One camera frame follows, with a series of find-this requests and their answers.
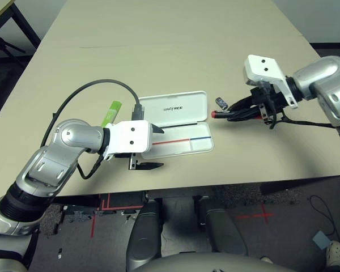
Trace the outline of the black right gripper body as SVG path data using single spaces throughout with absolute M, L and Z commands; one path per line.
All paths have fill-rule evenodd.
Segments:
M 260 119 L 270 128 L 279 123 L 287 123 L 288 118 L 284 113 L 287 106 L 281 93 L 276 93 L 272 85 L 251 89 L 250 118 Z

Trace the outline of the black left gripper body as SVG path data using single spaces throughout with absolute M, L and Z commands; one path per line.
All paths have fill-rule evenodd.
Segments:
M 129 170 L 136 170 L 138 165 L 137 154 L 136 153 L 121 153 L 115 154 L 115 158 L 127 158 L 129 159 Z

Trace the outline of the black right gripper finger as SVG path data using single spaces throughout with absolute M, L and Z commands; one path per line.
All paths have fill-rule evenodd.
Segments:
M 242 122 L 253 119 L 261 119 L 261 114 L 259 111 L 247 111 L 247 112 L 231 112 L 231 114 L 226 118 L 229 122 Z
M 229 106 L 228 110 L 230 112 L 239 111 L 257 112 L 257 107 L 254 105 L 252 97 L 248 96 Z

